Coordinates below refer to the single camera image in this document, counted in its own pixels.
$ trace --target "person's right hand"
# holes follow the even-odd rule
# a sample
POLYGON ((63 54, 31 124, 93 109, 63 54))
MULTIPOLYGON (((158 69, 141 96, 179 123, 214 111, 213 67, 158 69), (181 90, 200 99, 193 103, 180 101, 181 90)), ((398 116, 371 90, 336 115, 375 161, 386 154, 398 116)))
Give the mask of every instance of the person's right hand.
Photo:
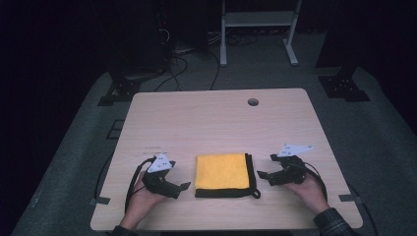
POLYGON ((314 214, 319 214, 330 208, 323 196, 322 187, 309 173, 302 184, 284 184, 282 187, 294 192, 314 214))

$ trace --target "yellow towel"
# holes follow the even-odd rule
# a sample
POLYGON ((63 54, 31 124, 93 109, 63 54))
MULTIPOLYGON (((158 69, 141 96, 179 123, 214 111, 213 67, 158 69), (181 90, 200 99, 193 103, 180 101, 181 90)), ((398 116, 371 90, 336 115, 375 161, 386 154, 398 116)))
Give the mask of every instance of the yellow towel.
POLYGON ((196 189, 248 189, 245 153, 207 154, 197 157, 196 189))

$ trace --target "black backdrop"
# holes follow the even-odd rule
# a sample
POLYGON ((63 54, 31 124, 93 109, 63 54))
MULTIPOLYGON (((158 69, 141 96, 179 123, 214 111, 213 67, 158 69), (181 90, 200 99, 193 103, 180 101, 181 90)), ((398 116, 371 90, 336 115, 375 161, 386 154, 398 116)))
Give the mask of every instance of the black backdrop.
POLYGON ((417 133, 417 3, 336 0, 317 67, 351 64, 371 73, 417 133))
MULTIPOLYGON (((201 6, 207 6, 206 10, 198 9, 200 15, 208 14, 207 29, 218 30, 220 1, 194 1, 203 1, 205 4, 201 6)), ((175 7, 182 7, 178 11, 187 12, 189 6, 181 6, 180 2, 177 1, 179 5, 175 7)), ((232 7, 241 2, 251 3, 228 2, 232 7)), ((354 35, 337 26, 341 23, 338 22, 340 19, 332 17, 335 2, 304 0, 300 14, 297 27, 300 31, 324 30, 332 23, 319 67, 341 63, 332 60, 337 59, 337 53, 327 54, 328 48, 339 48, 337 44, 343 38, 333 37, 333 34, 354 35)), ((257 8, 275 4, 276 1, 265 0, 259 5, 252 2, 249 8, 259 10, 257 8)), ((412 60, 415 53, 410 50, 416 43, 410 33, 416 24, 412 15, 404 18, 404 12, 411 14, 412 9, 385 3, 379 12, 380 16, 389 17, 389 21, 383 21, 386 30, 380 31, 383 40, 375 41, 367 36, 371 38, 368 39, 371 44, 377 45, 369 55, 377 53, 379 60, 376 63, 376 57, 369 56, 363 61, 368 63, 363 64, 378 77, 398 110, 407 112, 412 105, 410 100, 415 97, 411 92, 415 90, 415 80, 409 75, 416 68, 415 60, 412 60), (380 73, 381 68, 385 69, 383 73, 380 73)), ((187 39, 186 32, 182 33, 177 36, 187 39)), ((111 58, 107 54, 111 48, 90 1, 0 0, 0 35, 3 86, 0 231, 7 235, 30 202, 89 89, 106 72, 104 58, 111 58)))

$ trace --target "person's left hand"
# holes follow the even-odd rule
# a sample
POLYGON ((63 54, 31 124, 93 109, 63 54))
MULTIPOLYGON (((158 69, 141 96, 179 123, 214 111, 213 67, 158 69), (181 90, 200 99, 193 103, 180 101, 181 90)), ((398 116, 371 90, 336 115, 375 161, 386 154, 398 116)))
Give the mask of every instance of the person's left hand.
POLYGON ((139 175, 134 188, 134 193, 136 193, 132 195, 125 216, 120 222, 120 226, 129 230, 135 230, 136 227, 138 227, 139 222, 141 222, 141 220, 148 215, 150 210, 156 204, 167 199, 167 197, 159 194, 153 194, 145 188, 145 185, 142 182, 144 175, 145 172, 141 172, 139 175))

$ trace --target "desk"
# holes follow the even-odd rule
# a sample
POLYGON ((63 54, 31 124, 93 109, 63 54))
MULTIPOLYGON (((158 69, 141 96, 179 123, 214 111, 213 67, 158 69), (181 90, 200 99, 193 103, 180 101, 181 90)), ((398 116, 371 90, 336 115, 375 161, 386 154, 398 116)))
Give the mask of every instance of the desk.
POLYGON ((91 220, 94 230, 112 230, 124 214, 124 202, 136 167, 145 159, 167 152, 176 165, 169 182, 191 181, 178 200, 156 206, 140 230, 257 230, 315 228, 313 214, 291 192, 259 179, 262 196, 240 199, 196 199, 196 156, 247 152, 255 170, 277 171, 269 155, 283 144, 313 145, 299 154, 314 165, 328 187, 328 202, 354 228, 362 218, 348 195, 326 135, 307 93, 300 88, 138 93, 133 98, 91 220), (259 104, 251 106, 255 98, 259 104))

